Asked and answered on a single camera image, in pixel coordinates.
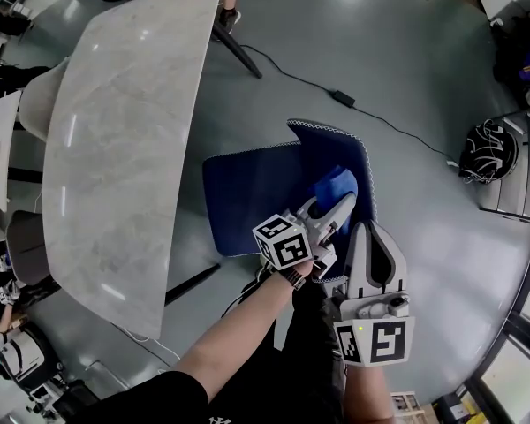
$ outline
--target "human arm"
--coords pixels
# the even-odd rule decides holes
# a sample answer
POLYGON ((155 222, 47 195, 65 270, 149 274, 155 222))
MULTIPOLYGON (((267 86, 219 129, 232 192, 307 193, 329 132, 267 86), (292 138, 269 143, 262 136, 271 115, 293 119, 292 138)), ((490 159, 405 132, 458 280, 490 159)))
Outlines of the human arm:
POLYGON ((347 367, 344 416, 348 424, 392 424, 390 393, 381 367, 347 367))
MULTIPOLYGON (((295 270, 307 276, 312 262, 303 262, 295 270)), ((292 292, 292 285, 279 273, 271 275, 247 300, 202 335, 175 370, 197 380, 211 401, 255 352, 292 292)))
POLYGON ((13 305, 6 305, 2 312, 2 317, 0 318, 0 333, 8 332, 11 324, 11 313, 13 310, 13 305))

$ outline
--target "black sleeve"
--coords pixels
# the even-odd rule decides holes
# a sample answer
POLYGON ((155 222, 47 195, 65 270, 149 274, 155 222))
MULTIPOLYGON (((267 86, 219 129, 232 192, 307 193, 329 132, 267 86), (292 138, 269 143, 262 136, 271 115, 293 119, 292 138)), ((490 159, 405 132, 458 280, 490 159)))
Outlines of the black sleeve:
POLYGON ((100 421, 208 424, 208 395, 190 375, 166 372, 89 406, 69 423, 100 421))

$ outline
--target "blue cloth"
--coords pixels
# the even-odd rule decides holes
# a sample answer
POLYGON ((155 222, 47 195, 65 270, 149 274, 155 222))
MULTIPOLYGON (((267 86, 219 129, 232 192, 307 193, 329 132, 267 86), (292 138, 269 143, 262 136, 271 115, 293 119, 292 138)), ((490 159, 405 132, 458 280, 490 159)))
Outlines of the blue cloth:
MULTIPOLYGON (((340 165, 336 166, 326 176, 313 185, 313 193, 316 196, 318 210, 325 214, 338 204, 348 193, 357 196, 357 180, 352 172, 340 165)), ((341 235, 347 235, 350 231, 350 218, 338 231, 341 235)))

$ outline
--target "table leg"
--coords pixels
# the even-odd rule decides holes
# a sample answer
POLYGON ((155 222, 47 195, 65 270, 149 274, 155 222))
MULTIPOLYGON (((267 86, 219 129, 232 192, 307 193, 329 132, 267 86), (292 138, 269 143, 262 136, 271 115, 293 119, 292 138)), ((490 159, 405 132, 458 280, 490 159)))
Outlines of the table leg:
POLYGON ((22 170, 21 168, 8 168, 8 180, 20 182, 31 182, 33 184, 43 183, 43 173, 34 170, 22 170))
POLYGON ((261 74, 261 71, 257 68, 251 57, 247 55, 236 40, 231 37, 231 34, 229 34, 218 22, 214 22, 214 25, 212 26, 212 34, 218 38, 255 77, 258 79, 263 77, 263 74, 261 74))
POLYGON ((209 269, 202 271, 198 275, 187 279, 183 283, 179 284, 177 287, 173 287, 170 291, 167 291, 167 293, 165 294, 165 306, 169 305, 179 297, 182 297, 192 288, 196 287, 203 281, 210 278, 218 269, 220 269, 220 267, 220 264, 213 265, 209 269))

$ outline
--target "power cable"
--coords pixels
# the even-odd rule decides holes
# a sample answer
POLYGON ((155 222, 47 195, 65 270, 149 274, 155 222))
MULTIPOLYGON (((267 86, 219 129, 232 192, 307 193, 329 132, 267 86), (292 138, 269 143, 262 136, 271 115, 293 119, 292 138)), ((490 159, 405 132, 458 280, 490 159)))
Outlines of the power cable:
MULTIPOLYGON (((124 331, 123 329, 119 328, 117 325, 114 325, 114 327, 115 327, 118 331, 120 331, 120 332, 122 332, 123 334, 125 334, 126 337, 129 337, 129 336, 125 333, 125 331, 124 331)), ((161 358, 161 357, 160 357, 159 355, 157 355, 155 352, 150 351, 150 350, 149 350, 145 345, 143 345, 142 343, 139 343, 139 342, 138 342, 139 339, 136 339, 135 337, 129 337, 129 338, 130 338, 135 344, 137 344, 139 347, 141 347, 143 350, 145 350, 145 351, 151 353, 154 357, 156 357, 158 360, 160 360, 160 361, 161 361, 166 367, 168 367, 169 369, 172 369, 172 366, 171 366, 167 361, 165 361, 163 358, 161 358)))
POLYGON ((145 339, 138 339, 137 337, 135 337, 135 336, 132 334, 131 331, 128 331, 127 329, 122 328, 122 327, 119 327, 119 328, 120 328, 121 330, 123 330, 124 333, 125 333, 127 336, 129 336, 131 339, 133 339, 136 343, 142 343, 142 344, 143 344, 143 343, 146 343, 146 342, 149 340, 148 337, 146 337, 145 339))
POLYGON ((223 312, 222 317, 228 314, 230 308, 233 307, 239 300, 243 299, 246 295, 249 295, 249 292, 254 289, 255 286, 261 284, 261 274, 265 271, 266 267, 259 267, 255 272, 256 278, 253 284, 248 284, 246 288, 226 307, 226 310, 223 312))
POLYGON ((412 133, 409 133, 409 132, 405 132, 405 131, 402 131, 400 129, 397 129, 394 125, 392 125, 389 121, 387 121, 384 117, 378 117, 376 115, 374 115, 373 113, 369 113, 368 111, 365 111, 365 110, 362 110, 362 109, 358 109, 354 103, 355 103, 355 100, 353 98, 351 98, 350 96, 346 95, 345 93, 341 92, 341 91, 338 91, 338 90, 331 90, 331 89, 328 89, 322 85, 319 85, 318 83, 314 83, 313 81, 310 81, 310 80, 306 80, 306 79, 302 79, 301 77, 297 77, 296 75, 292 75, 286 71, 284 71, 283 69, 281 69, 281 67, 275 62, 275 60, 273 58, 271 58, 269 55, 267 55, 265 52, 261 52, 260 50, 256 49, 255 47, 252 47, 250 45, 247 45, 247 44, 242 44, 241 47, 243 47, 244 49, 250 49, 252 50, 253 52, 255 53, 258 53, 264 57, 266 57, 269 62, 274 65, 276 67, 276 69, 281 72, 283 75, 285 75, 286 77, 289 77, 291 79, 294 79, 294 80, 297 80, 297 81, 300 81, 302 83, 306 83, 307 85, 310 85, 312 87, 317 87, 319 89, 321 89, 322 91, 325 91, 326 93, 328 93, 328 95, 334 99, 335 101, 345 105, 346 107, 352 109, 352 110, 355 110, 355 111, 358 111, 359 113, 362 113, 363 115, 367 115, 369 117, 372 117, 374 119, 378 119, 379 121, 382 121, 384 122, 386 125, 388 125, 392 130, 398 132, 398 133, 402 133, 403 135, 406 135, 408 137, 411 137, 411 138, 414 138, 415 140, 419 141, 420 143, 422 143, 426 148, 430 149, 431 151, 434 151, 435 153, 437 154, 441 154, 443 155, 446 159, 452 161, 452 162, 456 162, 450 155, 444 153, 443 151, 439 150, 439 149, 436 149, 436 148, 432 148, 429 144, 427 144, 426 141, 424 141, 421 137, 419 137, 418 135, 413 135, 412 133))
POLYGON ((42 193, 43 193, 43 189, 41 189, 39 191, 39 194, 37 195, 37 198, 35 198, 35 204, 34 204, 34 214, 37 214, 37 201, 40 199, 40 197, 42 196, 42 193))
POLYGON ((180 357, 174 351, 172 351, 169 347, 165 347, 163 344, 161 344, 156 339, 153 339, 153 342, 159 345, 159 347, 162 347, 163 349, 165 349, 167 352, 171 352, 173 355, 175 355, 175 357, 177 357, 177 360, 180 361, 180 357))

